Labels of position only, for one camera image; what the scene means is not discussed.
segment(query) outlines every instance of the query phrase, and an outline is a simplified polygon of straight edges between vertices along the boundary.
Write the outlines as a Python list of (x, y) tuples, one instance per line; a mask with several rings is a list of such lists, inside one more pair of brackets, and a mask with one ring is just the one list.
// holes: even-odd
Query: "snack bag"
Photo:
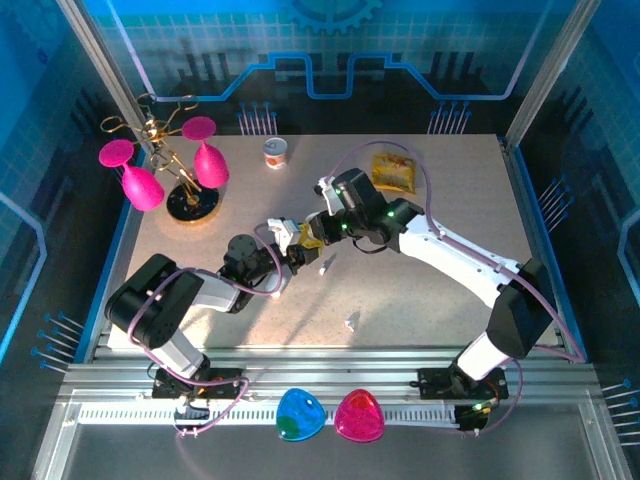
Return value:
[(383, 190), (416, 193), (416, 162), (393, 153), (373, 157), (373, 184)]

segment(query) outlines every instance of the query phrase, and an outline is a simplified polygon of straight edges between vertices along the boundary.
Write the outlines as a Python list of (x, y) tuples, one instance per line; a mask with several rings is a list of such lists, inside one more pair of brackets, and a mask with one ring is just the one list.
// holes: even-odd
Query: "table surface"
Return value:
[[(289, 164), (271, 170), (264, 163), (265, 137), (212, 137), (231, 172), (216, 215), (191, 226), (173, 220), (163, 207), (144, 215), (129, 275), (152, 254), (163, 253), (181, 266), (216, 271), (229, 240), (251, 233), (267, 218), (303, 221), (326, 207), (312, 188), (349, 149), (372, 140), (367, 135), (285, 136)], [(426, 160), (433, 183), (433, 213), (447, 228), (502, 256), (527, 261), (531, 252), (513, 191), (493, 135), (393, 135), (384, 137), (412, 146)], [(170, 144), (187, 166), (198, 147), (182, 137)], [(344, 164), (371, 171), (374, 154), (401, 153), (394, 147), (368, 147)], [(166, 191), (175, 184), (158, 174)], [(424, 204), (424, 180), (416, 195)], [(387, 199), (398, 194), (384, 192)], [(332, 254), (335, 261), (318, 274)], [(358, 252), (351, 242), (325, 248), (320, 259), (300, 270), (279, 299), (254, 298), (237, 315), (193, 307), (182, 329), (197, 347), (278, 346), (461, 346), (486, 327), (490, 311), (472, 293), (434, 268), (404, 255), (385, 251)], [(355, 332), (344, 326), (354, 319)], [(551, 331), (544, 343), (555, 343)], [(117, 328), (108, 345), (127, 348)]]

